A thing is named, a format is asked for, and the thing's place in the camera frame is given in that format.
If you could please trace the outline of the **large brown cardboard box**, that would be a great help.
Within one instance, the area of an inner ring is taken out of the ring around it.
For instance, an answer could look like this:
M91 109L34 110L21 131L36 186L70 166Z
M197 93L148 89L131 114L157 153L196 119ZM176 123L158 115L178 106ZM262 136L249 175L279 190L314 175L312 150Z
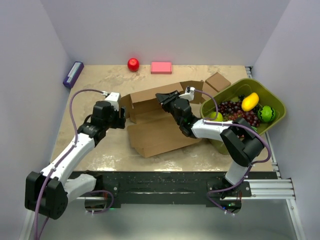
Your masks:
M127 94L121 97L120 105L125 107L126 118L133 122L127 127L130 146L145 158L199 143L199 138L183 135L173 116L165 112L156 99L156 94L178 91L186 87L203 89L204 82L182 81Z

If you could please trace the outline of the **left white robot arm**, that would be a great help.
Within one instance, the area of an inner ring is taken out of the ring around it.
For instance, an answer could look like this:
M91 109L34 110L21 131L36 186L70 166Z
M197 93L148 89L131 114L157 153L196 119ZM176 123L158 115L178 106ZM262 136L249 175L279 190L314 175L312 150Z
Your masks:
M69 177L108 129L124 129L125 122L125 108L118 100L97 101L67 148L41 172L32 171L26 177L25 208L56 220L68 203L78 197L86 193L99 196L104 192L103 177L98 173L85 171L75 179Z

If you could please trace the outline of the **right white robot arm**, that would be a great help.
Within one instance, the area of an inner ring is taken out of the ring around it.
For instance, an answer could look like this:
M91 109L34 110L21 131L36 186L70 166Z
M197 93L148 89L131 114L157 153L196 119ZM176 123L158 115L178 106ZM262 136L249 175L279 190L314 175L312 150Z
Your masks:
M188 87L184 94L176 90L171 93L156 93L155 97L162 109L173 116L183 135L224 143L233 163L221 183L213 186L210 192L224 192L233 197L241 190L240 184L251 170L253 160L267 144L241 117L227 122L196 117L190 106L196 91L194 87Z

